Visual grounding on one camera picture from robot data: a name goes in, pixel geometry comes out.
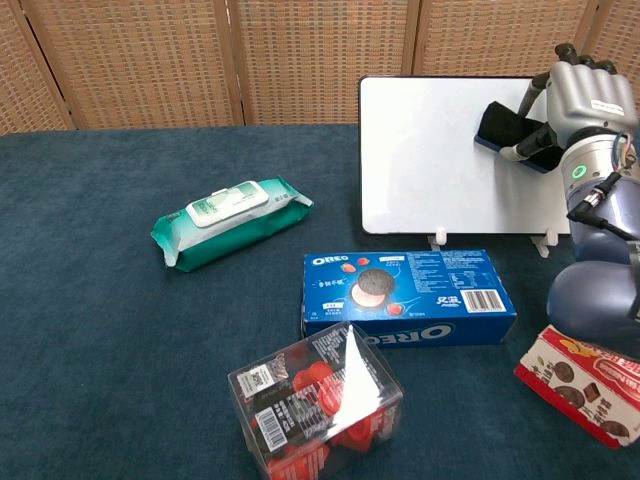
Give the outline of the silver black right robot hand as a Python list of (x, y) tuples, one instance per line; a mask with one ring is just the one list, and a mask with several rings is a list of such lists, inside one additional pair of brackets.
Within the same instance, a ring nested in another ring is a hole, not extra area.
[(499, 150), (508, 161), (527, 161), (551, 146), (566, 150), (588, 135), (632, 134), (639, 128), (631, 84), (611, 61), (579, 55), (570, 43), (557, 45), (555, 53), (558, 61), (532, 78), (518, 108), (526, 117), (545, 94), (546, 122)]

